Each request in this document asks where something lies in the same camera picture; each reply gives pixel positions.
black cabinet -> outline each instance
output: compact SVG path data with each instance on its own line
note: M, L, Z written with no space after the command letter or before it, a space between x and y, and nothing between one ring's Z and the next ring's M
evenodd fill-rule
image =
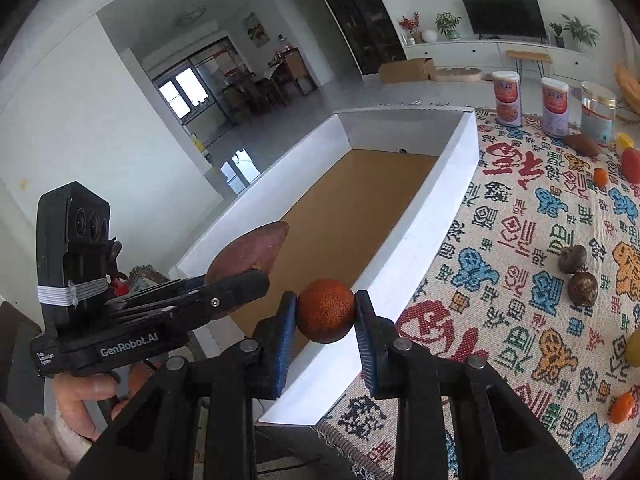
M363 75L406 59L382 0L327 0Z

white elastic band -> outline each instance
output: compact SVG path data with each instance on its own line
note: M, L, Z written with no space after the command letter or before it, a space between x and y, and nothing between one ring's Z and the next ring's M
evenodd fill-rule
M44 286L38 285L38 299L40 303L56 306L77 305L82 300L88 300L107 290L107 277L78 283L72 286Z

patterned tablecloth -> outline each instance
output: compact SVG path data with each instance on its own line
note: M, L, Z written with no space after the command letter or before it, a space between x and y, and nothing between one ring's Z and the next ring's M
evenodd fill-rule
M438 356L487 357L584 477L605 479L640 431L640 370L625 359L626 339L640 325L640 188L620 175L615 153L578 156L547 137L536 116L521 128L500 126L492 111L476 116L478 170L398 331ZM593 185L596 167L609 173L606 189ZM558 270L560 249L572 244L587 248L600 284L593 308L572 304L570 276ZM612 401L629 390L631 415L611 423ZM389 479L396 411L395 401L371 399L356 378L316 430L354 470Z

gold lid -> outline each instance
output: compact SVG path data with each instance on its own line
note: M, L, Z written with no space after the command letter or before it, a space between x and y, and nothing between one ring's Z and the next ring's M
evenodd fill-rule
M592 101L596 101L597 103L603 104L610 108L616 107L616 95L608 88L604 88L604 86L601 86L597 83L583 81L582 94L587 99L591 99Z

potted plant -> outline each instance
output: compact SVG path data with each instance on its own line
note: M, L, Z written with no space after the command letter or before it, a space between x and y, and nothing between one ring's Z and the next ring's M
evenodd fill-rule
M551 27L556 34L556 46L564 48L564 38L562 37L564 27L558 23L549 23L549 27Z
M456 30L462 16L454 16L450 12L438 14L436 18L436 27L441 34L444 34L449 40L459 40L460 33Z
M600 33L595 28L587 23L581 23L577 16L574 16L574 20L566 14L562 14L562 17L566 20L564 30L568 30L571 33L572 38L578 42L578 48L581 51L584 51L583 45L596 46L596 42L600 39Z
M403 16L399 23L400 27L409 31L409 34L414 38L415 43L423 43L420 31L418 30L420 27L420 14L414 12L414 18L412 20Z

